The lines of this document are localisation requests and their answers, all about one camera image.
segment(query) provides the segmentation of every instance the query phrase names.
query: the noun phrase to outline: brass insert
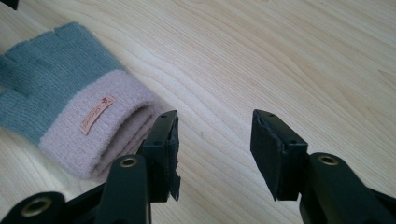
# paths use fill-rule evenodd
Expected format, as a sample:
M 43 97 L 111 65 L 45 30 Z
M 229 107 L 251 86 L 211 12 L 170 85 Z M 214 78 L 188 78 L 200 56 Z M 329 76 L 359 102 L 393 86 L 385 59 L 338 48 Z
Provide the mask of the brass insert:
M 319 156 L 318 160 L 325 163 L 326 165 L 338 165 L 338 160 L 331 156 Z
M 52 199 L 49 197 L 36 198 L 23 207 L 21 211 L 21 215 L 23 217 L 36 216 L 47 210 L 51 204 L 52 204 Z
M 122 161 L 120 161 L 120 166 L 124 168 L 135 166 L 136 164 L 137 164 L 137 159 L 135 158 L 125 158 Z

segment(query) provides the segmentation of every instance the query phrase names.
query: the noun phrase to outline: wood grain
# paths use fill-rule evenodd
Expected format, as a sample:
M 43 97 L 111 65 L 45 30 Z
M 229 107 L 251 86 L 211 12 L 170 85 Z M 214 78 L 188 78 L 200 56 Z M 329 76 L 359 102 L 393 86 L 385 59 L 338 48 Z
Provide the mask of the wood grain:
M 154 223 L 302 223 L 249 152 L 255 108 L 396 196 L 394 1 L 21 0 L 0 5 L 0 52 L 69 21 L 179 113 L 180 200 L 154 204 Z M 0 217 L 34 193 L 70 200 L 96 185 L 5 129 L 0 165 Z

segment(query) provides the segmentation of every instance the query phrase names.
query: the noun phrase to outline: knitted glove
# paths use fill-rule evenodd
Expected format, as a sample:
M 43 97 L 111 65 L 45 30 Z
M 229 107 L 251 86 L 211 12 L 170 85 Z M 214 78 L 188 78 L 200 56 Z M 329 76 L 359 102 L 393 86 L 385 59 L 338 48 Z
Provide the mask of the knitted glove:
M 0 56 L 0 125 L 70 173 L 106 173 L 156 119 L 153 94 L 75 22 Z

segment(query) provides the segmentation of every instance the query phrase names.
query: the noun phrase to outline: pink glove cuff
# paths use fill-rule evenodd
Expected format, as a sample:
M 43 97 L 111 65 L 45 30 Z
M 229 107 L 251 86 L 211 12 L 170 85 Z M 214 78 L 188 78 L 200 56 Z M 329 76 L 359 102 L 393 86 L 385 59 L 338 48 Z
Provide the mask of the pink glove cuff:
M 106 173 L 118 156 L 135 152 L 155 119 L 150 90 L 114 70 L 68 102 L 39 147 L 68 172 L 90 178 Z

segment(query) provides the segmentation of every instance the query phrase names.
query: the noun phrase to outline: pink fabric label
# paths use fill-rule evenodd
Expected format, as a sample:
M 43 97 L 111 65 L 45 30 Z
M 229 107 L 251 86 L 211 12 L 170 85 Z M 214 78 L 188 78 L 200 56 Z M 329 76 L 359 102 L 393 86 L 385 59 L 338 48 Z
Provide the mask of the pink fabric label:
M 112 97 L 111 95 L 107 95 L 102 100 L 100 100 L 100 102 L 90 111 L 87 117 L 85 117 L 85 119 L 82 121 L 81 125 L 79 126 L 81 131 L 85 135 L 87 135 L 90 132 L 92 125 L 103 113 L 103 111 L 105 111 L 105 109 L 112 105 L 114 102 L 116 102 L 116 98 Z

